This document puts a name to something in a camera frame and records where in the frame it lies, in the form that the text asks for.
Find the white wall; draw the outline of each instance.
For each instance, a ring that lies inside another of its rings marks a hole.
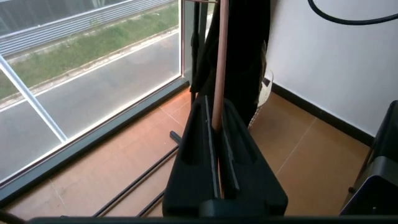
[[[342,19],[398,13],[396,0],[315,0]],[[375,135],[398,100],[398,20],[344,26],[316,15],[307,0],[278,1],[267,50],[275,83]]]

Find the black baseboard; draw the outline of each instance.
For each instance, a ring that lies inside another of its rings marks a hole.
[[[281,86],[273,83],[272,84],[272,92],[281,96],[285,100],[293,103],[294,105],[298,106],[299,108],[307,111],[308,113],[316,116],[320,120],[332,125],[336,129],[344,132],[345,134],[355,138],[356,140],[362,142],[367,146],[371,146],[373,143],[374,137],[369,135],[368,133],[363,132],[362,130],[355,128],[354,126],[348,124],[347,122],[336,118],[332,114],[320,109],[319,107],[313,105],[312,103],[300,98],[299,96],[295,95],[294,93],[282,88]]]

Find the orange tile floor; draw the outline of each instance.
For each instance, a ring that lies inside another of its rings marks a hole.
[[[176,144],[190,111],[185,90],[54,175],[7,209],[29,219],[90,216]],[[250,132],[289,198],[286,215],[337,215],[368,147],[271,94]],[[107,216],[137,215],[164,190],[167,161]],[[161,203],[148,216],[161,216]]]

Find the corrugated metal barrier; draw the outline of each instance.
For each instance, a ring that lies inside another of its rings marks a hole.
[[[71,34],[133,15],[173,0],[127,0],[121,3],[0,36],[0,54],[8,56]]]

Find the road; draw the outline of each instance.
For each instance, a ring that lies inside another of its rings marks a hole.
[[[179,72],[178,33],[37,97],[68,138]],[[0,180],[60,141],[25,101],[0,112]]]

